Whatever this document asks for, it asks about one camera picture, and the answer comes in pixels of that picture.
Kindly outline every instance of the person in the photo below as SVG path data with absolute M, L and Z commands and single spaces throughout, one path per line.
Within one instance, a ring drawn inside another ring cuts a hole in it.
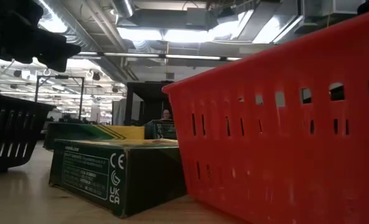
M 170 111 L 165 109 L 164 112 L 162 113 L 162 119 L 161 120 L 168 120 L 170 119 Z

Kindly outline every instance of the ce mark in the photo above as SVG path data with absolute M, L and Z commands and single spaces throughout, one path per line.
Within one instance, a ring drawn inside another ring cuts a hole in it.
M 116 153 L 112 154 L 111 155 L 111 158 L 110 158 L 110 164 L 113 168 L 115 168 L 115 163 L 113 162 L 114 161 L 114 157 L 116 156 Z M 118 157 L 118 166 L 119 168 L 123 169 L 123 157 L 124 157 L 124 154 L 121 154 L 119 157 Z

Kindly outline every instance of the label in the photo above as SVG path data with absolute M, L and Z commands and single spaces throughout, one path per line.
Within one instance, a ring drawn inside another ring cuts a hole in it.
M 64 152 L 62 182 L 100 199 L 108 198 L 110 160 Z
M 123 176 L 124 170 L 124 154 L 113 153 L 110 157 L 110 165 L 113 172 L 111 173 L 111 186 L 109 187 L 108 199 L 113 204 L 121 203 L 121 179 L 119 177 Z

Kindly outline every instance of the desk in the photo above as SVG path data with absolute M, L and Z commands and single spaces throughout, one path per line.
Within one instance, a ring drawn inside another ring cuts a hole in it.
M 243 223 L 185 196 L 120 220 L 104 208 L 49 187 L 52 152 L 38 142 L 24 166 L 0 174 L 0 224 Z

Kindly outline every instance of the product box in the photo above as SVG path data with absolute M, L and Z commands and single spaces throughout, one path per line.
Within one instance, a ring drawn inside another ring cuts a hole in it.
M 144 139 L 144 127 L 100 124 L 49 123 L 43 147 L 54 149 L 56 139 L 109 140 Z
M 56 140 L 51 186 L 126 218 L 185 195 L 175 140 Z
M 177 139 L 173 120 L 152 120 L 144 127 L 146 139 Z

